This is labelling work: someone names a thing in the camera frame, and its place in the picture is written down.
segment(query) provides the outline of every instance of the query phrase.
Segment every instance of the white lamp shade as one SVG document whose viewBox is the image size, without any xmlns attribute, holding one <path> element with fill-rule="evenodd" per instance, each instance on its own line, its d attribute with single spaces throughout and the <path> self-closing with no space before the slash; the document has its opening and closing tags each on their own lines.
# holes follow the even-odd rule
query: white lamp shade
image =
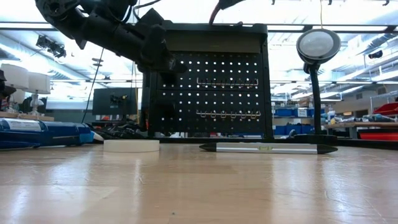
<svg viewBox="0 0 398 224">
<path fill-rule="evenodd" d="M 25 91 L 17 90 L 11 95 L 10 100 L 15 103 L 23 103 L 25 100 Z"/>
<path fill-rule="evenodd" d="M 6 86 L 25 90 L 29 87 L 29 75 L 26 68 L 16 65 L 2 64 L 1 70 L 6 77 Z"/>
<path fill-rule="evenodd" d="M 29 88 L 25 90 L 29 93 L 38 93 L 38 94 L 50 94 L 51 93 L 51 85 L 50 80 L 51 77 L 48 75 L 44 75 L 41 73 L 29 72 Z"/>
</svg>

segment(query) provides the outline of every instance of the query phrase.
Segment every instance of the blue container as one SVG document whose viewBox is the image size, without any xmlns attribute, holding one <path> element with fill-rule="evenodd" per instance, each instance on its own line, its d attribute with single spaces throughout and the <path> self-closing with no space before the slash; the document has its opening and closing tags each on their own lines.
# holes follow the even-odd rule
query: blue container
<svg viewBox="0 0 398 224">
<path fill-rule="evenodd" d="M 314 114 L 314 109 L 308 109 L 308 116 L 312 117 Z M 321 114 L 325 113 L 325 109 L 321 109 Z"/>
<path fill-rule="evenodd" d="M 275 111 L 276 116 L 293 116 L 292 109 L 277 109 Z"/>
<path fill-rule="evenodd" d="M 274 130 L 275 135 L 286 135 L 286 126 L 276 126 Z"/>
<path fill-rule="evenodd" d="M 86 124 L 0 118 L 0 149 L 79 146 L 93 139 Z"/>
<path fill-rule="evenodd" d="M 311 133 L 312 129 L 313 129 L 313 126 L 303 125 L 303 126 L 301 126 L 301 133 L 302 134 L 309 134 L 309 133 Z"/>
<path fill-rule="evenodd" d="M 301 134 L 301 126 L 299 125 L 288 125 L 286 126 L 286 134 L 289 134 L 291 130 L 296 130 L 297 134 Z"/>
</svg>

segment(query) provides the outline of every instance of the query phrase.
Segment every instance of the workbench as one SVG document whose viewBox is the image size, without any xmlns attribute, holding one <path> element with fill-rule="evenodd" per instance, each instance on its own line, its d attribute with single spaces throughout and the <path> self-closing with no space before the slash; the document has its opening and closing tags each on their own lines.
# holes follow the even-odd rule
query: workbench
<svg viewBox="0 0 398 224">
<path fill-rule="evenodd" d="M 338 123 L 338 124 L 327 124 L 324 127 L 328 130 L 328 134 L 333 134 L 333 129 L 336 128 L 348 128 L 349 137 L 352 139 L 358 139 L 358 127 L 364 128 L 398 128 L 398 123 L 390 122 L 349 122 L 349 123 Z"/>
</svg>

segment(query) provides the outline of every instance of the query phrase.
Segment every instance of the white disc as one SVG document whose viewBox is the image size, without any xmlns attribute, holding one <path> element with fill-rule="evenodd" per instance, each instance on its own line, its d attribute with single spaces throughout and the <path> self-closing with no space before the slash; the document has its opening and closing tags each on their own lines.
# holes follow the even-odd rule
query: white disc
<svg viewBox="0 0 398 224">
<path fill-rule="evenodd" d="M 159 151 L 159 140 L 105 140 L 104 152 Z"/>
<path fill-rule="evenodd" d="M 326 32 L 311 32 L 302 38 L 300 50 L 309 57 L 321 57 L 333 48 L 333 38 Z"/>
</svg>

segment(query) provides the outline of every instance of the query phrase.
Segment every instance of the computer monitor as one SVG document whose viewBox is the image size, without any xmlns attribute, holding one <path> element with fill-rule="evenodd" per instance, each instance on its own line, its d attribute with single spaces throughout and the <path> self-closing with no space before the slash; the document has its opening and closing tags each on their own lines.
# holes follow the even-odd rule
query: computer monitor
<svg viewBox="0 0 398 224">
<path fill-rule="evenodd" d="M 135 88 L 101 88 L 94 90 L 93 115 L 137 114 Z"/>
</svg>

